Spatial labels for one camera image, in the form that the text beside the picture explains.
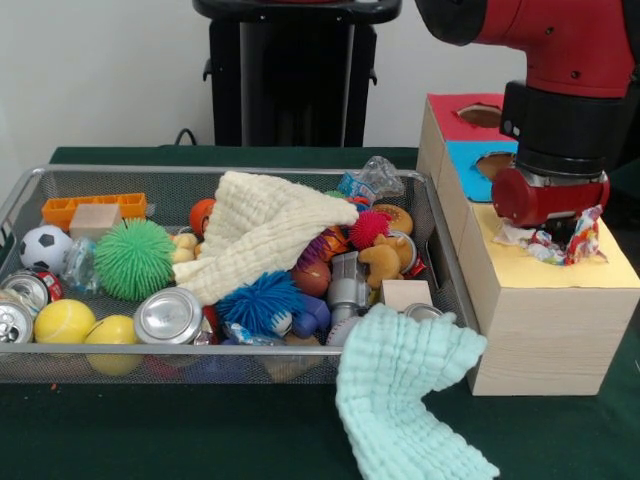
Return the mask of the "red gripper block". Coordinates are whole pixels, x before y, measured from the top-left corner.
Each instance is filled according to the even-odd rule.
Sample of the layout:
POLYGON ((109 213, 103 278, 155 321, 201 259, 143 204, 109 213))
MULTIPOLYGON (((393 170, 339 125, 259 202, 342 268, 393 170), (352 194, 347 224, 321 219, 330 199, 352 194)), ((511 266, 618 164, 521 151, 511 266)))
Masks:
POLYGON ((547 177, 518 167, 507 167, 494 177, 491 196, 496 214, 514 226, 542 225, 544 241, 552 241, 555 229, 546 222, 558 220, 558 243, 567 245, 579 216, 594 206, 604 207, 610 182, 602 172, 598 177, 547 177))

